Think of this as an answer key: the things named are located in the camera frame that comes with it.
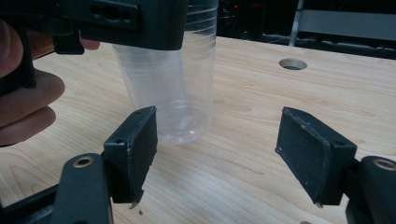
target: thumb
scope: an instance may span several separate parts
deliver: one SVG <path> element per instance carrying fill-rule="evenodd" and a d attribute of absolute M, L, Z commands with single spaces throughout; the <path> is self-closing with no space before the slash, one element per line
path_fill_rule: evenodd
<path fill-rule="evenodd" d="M 0 77 L 6 76 L 21 63 L 23 47 L 17 32 L 0 20 Z"/>

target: light wood surface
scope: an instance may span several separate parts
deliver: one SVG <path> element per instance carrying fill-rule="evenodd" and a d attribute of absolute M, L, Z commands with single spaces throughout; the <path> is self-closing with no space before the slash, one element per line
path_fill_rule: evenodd
<path fill-rule="evenodd" d="M 302 71 L 279 66 L 286 58 Z M 103 143 L 133 111 L 111 46 L 50 55 L 35 67 L 66 85 L 57 121 L 0 149 L 0 198 L 11 204 L 55 185 L 63 164 Z M 396 62 L 218 38 L 213 126 L 184 146 L 160 143 L 133 210 L 115 223 L 346 223 L 342 206 L 314 206 L 275 153 L 283 106 L 304 110 L 358 145 L 357 158 L 396 160 Z"/>

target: hole in table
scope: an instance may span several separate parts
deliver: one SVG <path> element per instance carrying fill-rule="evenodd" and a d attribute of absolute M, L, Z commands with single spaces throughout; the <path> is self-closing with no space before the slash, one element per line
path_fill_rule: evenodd
<path fill-rule="evenodd" d="M 280 60 L 279 65 L 289 70 L 303 70 L 308 66 L 306 62 L 293 58 Z"/>

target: black machine part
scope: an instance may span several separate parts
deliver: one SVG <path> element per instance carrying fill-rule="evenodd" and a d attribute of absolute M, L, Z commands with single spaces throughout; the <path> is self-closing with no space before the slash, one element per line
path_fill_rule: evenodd
<path fill-rule="evenodd" d="M 188 2 L 2 0 L 0 18 L 17 30 L 24 55 L 20 68 L 0 78 L 0 96 L 18 87 L 35 87 L 29 42 L 23 28 L 52 35 L 55 52 L 61 54 L 84 53 L 81 37 L 145 49 L 176 50 L 183 41 Z"/>
<path fill-rule="evenodd" d="M 63 168 L 59 185 L 5 208 L 0 223 L 107 224 L 114 203 L 140 202 L 157 151 L 156 108 L 135 111 L 106 140 L 102 155 L 76 156 Z"/>
<path fill-rule="evenodd" d="M 284 107 L 276 153 L 312 202 L 339 205 L 349 198 L 348 223 L 396 223 L 396 162 L 354 159 L 357 146 L 312 115 Z"/>

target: transparent cup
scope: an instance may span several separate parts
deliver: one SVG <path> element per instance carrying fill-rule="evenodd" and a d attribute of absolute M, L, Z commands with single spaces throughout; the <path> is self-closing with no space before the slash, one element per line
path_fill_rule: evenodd
<path fill-rule="evenodd" d="M 157 107 L 160 141 L 188 143 L 212 121 L 217 1 L 190 0 L 181 50 L 115 45 L 134 109 Z"/>

